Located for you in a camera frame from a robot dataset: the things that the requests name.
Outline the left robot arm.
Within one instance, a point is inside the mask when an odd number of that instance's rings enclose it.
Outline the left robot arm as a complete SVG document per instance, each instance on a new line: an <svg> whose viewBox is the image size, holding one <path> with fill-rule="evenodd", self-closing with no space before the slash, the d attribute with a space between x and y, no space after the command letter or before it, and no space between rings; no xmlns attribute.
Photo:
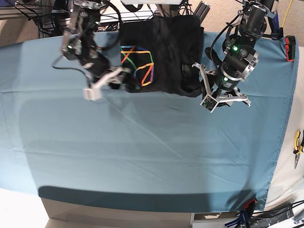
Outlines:
<svg viewBox="0 0 304 228"><path fill-rule="evenodd" d="M214 50L214 44L205 49L206 56L212 61L214 69L194 63L202 76L201 106L213 112L219 106L232 106L234 102L251 102L246 94L237 87L244 82L258 64L259 53L254 49L256 42L266 30L266 19L276 15L273 0L245 0L243 9L221 31L225 34L222 50L224 59L220 59Z"/></svg>

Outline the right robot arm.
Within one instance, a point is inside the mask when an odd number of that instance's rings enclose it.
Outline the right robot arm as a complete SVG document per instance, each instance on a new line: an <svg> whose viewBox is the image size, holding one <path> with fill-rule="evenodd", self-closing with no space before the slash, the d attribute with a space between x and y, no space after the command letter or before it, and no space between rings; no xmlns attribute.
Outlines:
<svg viewBox="0 0 304 228"><path fill-rule="evenodd" d="M71 21L63 33L61 56L52 63L54 69L75 70L82 73L86 77L89 89L98 83L109 85L111 89L119 89L130 72L127 68L111 66L109 59L103 54L119 44L121 34L118 34L113 42L104 47L99 47L94 40L95 32L100 24L101 10L107 7L116 12L118 22L122 23L118 8L110 1L79 1L73 9ZM56 66L62 58L77 60L87 73L79 68Z"/></svg>

